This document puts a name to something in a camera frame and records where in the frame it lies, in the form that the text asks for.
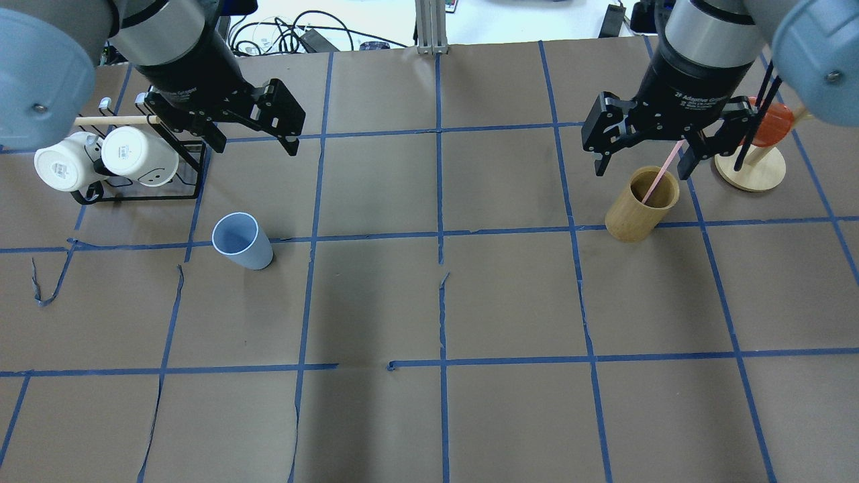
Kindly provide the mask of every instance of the bolt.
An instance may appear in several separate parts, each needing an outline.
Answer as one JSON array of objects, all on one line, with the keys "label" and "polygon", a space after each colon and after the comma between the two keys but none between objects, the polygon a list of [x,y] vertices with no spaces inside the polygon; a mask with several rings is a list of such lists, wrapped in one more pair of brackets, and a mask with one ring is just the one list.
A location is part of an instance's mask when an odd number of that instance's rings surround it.
[{"label": "bolt", "polygon": [[826,74],[825,79],[828,83],[834,84],[841,80],[841,76],[842,74],[840,70],[833,70],[832,72]]}]

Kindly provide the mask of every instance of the white mug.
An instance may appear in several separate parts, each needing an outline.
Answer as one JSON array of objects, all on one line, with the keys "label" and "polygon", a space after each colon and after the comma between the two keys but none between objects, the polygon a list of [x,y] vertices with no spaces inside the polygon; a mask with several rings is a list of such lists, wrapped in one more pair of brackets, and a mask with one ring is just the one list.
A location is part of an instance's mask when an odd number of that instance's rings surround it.
[{"label": "white mug", "polygon": [[101,160],[112,173],[144,186],[168,183],[179,168],[179,153],[167,141],[129,125],[107,135]]},{"label": "white mug", "polygon": [[45,184],[58,191],[74,192],[107,179],[95,172],[101,149],[101,138],[79,131],[53,146],[37,150],[33,163]]}]

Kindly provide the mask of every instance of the bamboo cup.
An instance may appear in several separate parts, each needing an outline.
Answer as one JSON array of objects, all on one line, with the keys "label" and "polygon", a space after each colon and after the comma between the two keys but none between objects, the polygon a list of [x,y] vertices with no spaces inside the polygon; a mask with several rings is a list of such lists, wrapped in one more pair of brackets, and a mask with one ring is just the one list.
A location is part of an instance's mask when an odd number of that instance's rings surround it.
[{"label": "bamboo cup", "polygon": [[647,194],[659,167],[645,166],[632,174],[614,205],[606,214],[608,232],[622,242],[640,242],[664,218],[680,198],[677,179],[666,172],[659,180],[647,204],[641,199]]}]

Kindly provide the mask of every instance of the light blue cup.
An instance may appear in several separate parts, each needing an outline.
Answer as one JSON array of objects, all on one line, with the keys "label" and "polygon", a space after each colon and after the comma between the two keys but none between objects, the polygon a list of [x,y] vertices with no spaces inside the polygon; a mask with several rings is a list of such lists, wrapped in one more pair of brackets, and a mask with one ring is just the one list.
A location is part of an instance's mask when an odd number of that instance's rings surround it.
[{"label": "light blue cup", "polygon": [[219,254],[251,270],[266,268],[274,256],[256,218],[241,211],[228,214],[215,225],[212,245]]}]

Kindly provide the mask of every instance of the cable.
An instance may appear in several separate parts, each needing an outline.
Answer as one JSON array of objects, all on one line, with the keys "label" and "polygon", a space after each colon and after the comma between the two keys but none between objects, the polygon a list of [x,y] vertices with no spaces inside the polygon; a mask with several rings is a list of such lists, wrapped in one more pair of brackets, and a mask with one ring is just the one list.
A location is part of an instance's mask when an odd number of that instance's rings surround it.
[{"label": "cable", "polygon": [[310,15],[310,14],[327,15],[327,16],[331,17],[332,19],[334,19],[337,23],[339,23],[340,25],[342,25],[342,26],[343,26],[343,29],[346,31],[346,35],[348,35],[348,36],[349,36],[349,47],[350,47],[350,50],[353,50],[353,51],[355,50],[355,41],[352,39],[352,33],[351,33],[351,31],[349,30],[349,28],[348,28],[348,27],[346,27],[346,24],[345,24],[345,23],[343,23],[343,21],[342,21],[342,20],[338,19],[338,18],[337,18],[336,16],[334,16],[334,15],[329,14],[328,12],[323,12],[322,10],[306,10],[306,11],[303,11],[303,12],[301,12],[300,14],[298,14],[298,16],[295,18],[295,21],[292,23],[292,25],[293,25],[293,26],[294,26],[294,25],[298,25],[298,21],[299,21],[303,16],[305,16],[305,15]]}]

